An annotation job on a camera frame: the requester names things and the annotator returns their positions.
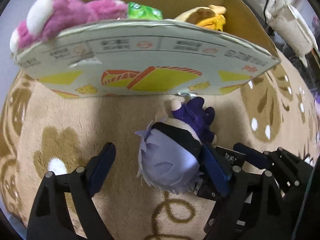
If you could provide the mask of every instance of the pink plush toy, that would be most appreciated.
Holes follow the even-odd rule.
[[[13,53],[38,41],[56,37],[62,30],[99,20],[118,19],[126,15],[127,4],[120,0],[37,0],[27,19],[13,31]]]

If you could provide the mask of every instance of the plush carpet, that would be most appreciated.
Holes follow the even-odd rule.
[[[224,96],[204,96],[205,106],[216,111],[211,129],[223,147],[242,142],[259,151],[282,147],[316,158],[319,125],[313,97],[279,54],[281,65],[243,87]],[[146,128],[157,112],[169,112],[174,97],[63,99],[20,72],[0,123],[0,186],[8,211],[27,225],[44,174],[71,172],[110,141],[116,145],[116,160],[93,201],[113,237],[202,239],[213,201],[193,193],[161,192],[136,178],[140,138],[134,132]],[[76,231],[84,235],[70,195],[67,202]]]

